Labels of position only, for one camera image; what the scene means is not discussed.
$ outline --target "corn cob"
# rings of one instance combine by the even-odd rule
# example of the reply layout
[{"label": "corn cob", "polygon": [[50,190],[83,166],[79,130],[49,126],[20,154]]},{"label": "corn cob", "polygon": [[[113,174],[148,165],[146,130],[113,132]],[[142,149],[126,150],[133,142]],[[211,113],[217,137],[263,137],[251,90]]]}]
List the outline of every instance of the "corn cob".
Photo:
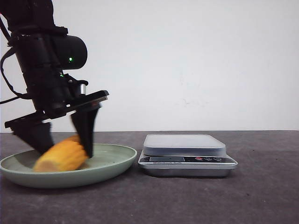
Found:
[{"label": "corn cob", "polygon": [[71,136],[45,152],[35,163],[35,172],[76,170],[88,158],[78,135]]}]

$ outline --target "plate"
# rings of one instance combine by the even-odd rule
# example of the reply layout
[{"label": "plate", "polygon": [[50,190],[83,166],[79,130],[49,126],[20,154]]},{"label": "plate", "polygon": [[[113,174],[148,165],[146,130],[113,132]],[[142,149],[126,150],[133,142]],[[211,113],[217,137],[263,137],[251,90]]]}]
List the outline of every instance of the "plate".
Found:
[{"label": "plate", "polygon": [[32,170],[40,154],[35,150],[14,154],[0,161],[2,174],[10,181],[33,188],[71,188],[97,183],[126,171],[137,155],[135,149],[94,144],[93,157],[77,170],[65,172],[34,172]]}]

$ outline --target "plate rim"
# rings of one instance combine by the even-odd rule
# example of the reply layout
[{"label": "plate rim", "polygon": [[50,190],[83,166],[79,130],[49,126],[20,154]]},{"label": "plate rim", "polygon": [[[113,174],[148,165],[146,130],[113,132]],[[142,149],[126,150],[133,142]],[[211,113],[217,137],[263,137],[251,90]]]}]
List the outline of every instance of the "plate rim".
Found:
[{"label": "plate rim", "polygon": [[[131,159],[136,158],[136,156],[137,156],[136,149],[134,149],[132,147],[129,147],[129,146],[123,146],[123,145],[117,145],[117,144],[106,144],[106,143],[94,143],[93,145],[109,145],[109,146],[126,147],[126,148],[129,148],[129,149],[133,150],[133,152],[134,152],[134,155],[129,157],[128,159],[123,160],[121,162],[114,163],[114,164],[102,166],[102,167],[100,167],[100,169],[107,168],[107,167],[113,167],[113,166],[128,162]],[[32,150],[24,151],[24,152],[21,152],[21,153],[16,153],[16,154],[13,154],[13,155],[10,155],[10,156],[7,156],[7,157],[3,158],[2,160],[0,160],[0,170],[5,171],[7,173],[11,173],[11,174],[22,174],[22,175],[63,175],[63,174],[79,173],[79,172],[86,172],[86,171],[92,171],[92,170],[99,169],[99,168],[85,168],[85,169],[76,169],[76,170],[69,170],[69,171],[57,171],[57,172],[22,172],[22,171],[12,171],[12,170],[6,169],[2,166],[2,163],[5,160],[8,160],[9,158],[11,158],[13,156],[16,156],[16,155],[19,155],[19,154],[22,154],[22,153],[31,152],[31,151],[35,151],[35,150],[32,149]]]}]

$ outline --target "kitchen scale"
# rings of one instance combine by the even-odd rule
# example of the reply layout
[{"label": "kitchen scale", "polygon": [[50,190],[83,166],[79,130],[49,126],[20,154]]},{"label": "kitchen scale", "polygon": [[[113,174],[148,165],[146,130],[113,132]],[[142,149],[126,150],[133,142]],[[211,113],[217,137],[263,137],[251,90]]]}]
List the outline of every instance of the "kitchen scale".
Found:
[{"label": "kitchen scale", "polygon": [[151,176],[227,176],[238,162],[207,134],[150,134],[138,165]]}]

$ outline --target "gray table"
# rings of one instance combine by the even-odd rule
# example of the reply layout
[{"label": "gray table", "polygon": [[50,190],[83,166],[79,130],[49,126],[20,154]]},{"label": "gray table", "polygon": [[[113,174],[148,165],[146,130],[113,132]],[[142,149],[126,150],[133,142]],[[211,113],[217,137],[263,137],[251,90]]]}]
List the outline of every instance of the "gray table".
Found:
[{"label": "gray table", "polygon": [[[146,134],[95,133],[96,143],[133,147]],[[72,189],[31,189],[1,177],[2,224],[297,224],[299,132],[207,133],[239,162],[227,178],[156,178],[137,166],[111,180]],[[55,142],[72,133],[54,133]],[[28,150],[1,134],[1,157]]]}]

